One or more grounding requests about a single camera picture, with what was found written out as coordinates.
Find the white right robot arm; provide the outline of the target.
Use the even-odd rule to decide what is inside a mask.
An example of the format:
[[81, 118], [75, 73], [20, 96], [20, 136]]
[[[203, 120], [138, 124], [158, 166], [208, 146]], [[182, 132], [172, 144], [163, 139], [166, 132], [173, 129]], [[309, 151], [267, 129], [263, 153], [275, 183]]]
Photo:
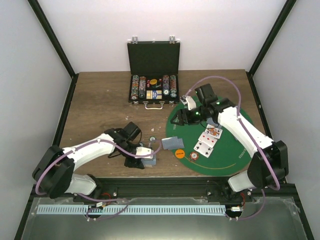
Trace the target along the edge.
[[246, 149], [251, 157], [247, 170], [231, 176], [222, 188], [223, 198], [236, 200], [246, 189], [280, 190], [280, 180], [289, 173], [288, 148], [279, 140], [275, 142], [255, 128], [240, 113], [240, 105], [228, 98], [218, 98], [208, 83], [197, 87], [195, 93], [200, 102], [196, 106], [192, 97], [181, 97], [184, 108], [179, 109], [170, 122], [178, 126], [198, 125], [212, 119], [228, 130]]

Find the four of clubs card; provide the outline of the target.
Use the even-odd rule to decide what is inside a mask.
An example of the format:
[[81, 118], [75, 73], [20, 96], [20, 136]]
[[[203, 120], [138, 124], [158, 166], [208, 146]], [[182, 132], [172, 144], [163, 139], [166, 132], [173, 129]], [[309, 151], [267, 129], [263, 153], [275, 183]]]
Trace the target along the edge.
[[205, 144], [202, 141], [198, 141], [194, 148], [193, 148], [196, 152], [200, 153], [202, 156], [209, 158], [209, 156], [211, 155], [213, 148], [210, 147], [209, 145]]

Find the grey playing card deck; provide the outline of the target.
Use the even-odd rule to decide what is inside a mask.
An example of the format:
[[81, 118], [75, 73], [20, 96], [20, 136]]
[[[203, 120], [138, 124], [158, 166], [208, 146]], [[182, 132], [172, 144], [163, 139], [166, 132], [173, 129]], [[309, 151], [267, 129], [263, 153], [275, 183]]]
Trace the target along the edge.
[[153, 155], [148, 158], [142, 158], [141, 162], [145, 168], [152, 168], [157, 163], [157, 157], [156, 155]]

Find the red poker chip stack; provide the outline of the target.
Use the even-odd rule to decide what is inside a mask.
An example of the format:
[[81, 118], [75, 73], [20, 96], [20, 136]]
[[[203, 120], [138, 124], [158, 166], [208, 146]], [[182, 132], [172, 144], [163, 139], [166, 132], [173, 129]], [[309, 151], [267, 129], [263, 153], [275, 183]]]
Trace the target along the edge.
[[189, 155], [189, 160], [191, 162], [195, 162], [199, 158], [199, 153], [196, 151], [192, 151]]

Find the four of diamonds card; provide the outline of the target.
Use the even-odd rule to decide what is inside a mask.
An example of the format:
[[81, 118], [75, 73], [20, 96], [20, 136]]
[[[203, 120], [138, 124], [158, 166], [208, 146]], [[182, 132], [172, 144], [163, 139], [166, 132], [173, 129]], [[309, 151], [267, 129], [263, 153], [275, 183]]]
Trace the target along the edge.
[[218, 139], [214, 138], [212, 135], [202, 132], [198, 138], [198, 140], [204, 144], [206, 144], [207, 146], [209, 146], [210, 148], [213, 148], [215, 146], [215, 144], [217, 143]]

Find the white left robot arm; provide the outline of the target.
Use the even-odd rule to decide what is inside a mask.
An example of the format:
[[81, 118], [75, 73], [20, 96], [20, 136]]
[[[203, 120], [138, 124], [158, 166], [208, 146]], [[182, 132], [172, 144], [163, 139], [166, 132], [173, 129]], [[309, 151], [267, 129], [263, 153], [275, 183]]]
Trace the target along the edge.
[[75, 170], [101, 156], [114, 157], [115, 152], [125, 157], [126, 167], [143, 169], [141, 159], [152, 150], [133, 142], [140, 134], [140, 128], [129, 122], [124, 128], [107, 129], [96, 138], [72, 147], [52, 145], [32, 173], [36, 181], [35, 192], [47, 194], [51, 199], [66, 193], [81, 194], [89, 201], [97, 202], [102, 189], [96, 178], [91, 174], [76, 174]]

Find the orange big blind button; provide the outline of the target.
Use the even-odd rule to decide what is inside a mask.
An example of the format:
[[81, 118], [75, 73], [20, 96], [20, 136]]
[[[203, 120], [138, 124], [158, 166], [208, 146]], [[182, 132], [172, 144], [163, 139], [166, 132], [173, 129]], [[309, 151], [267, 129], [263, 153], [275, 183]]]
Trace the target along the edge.
[[178, 159], [183, 159], [185, 157], [185, 151], [183, 149], [177, 149], [174, 153], [175, 157]]

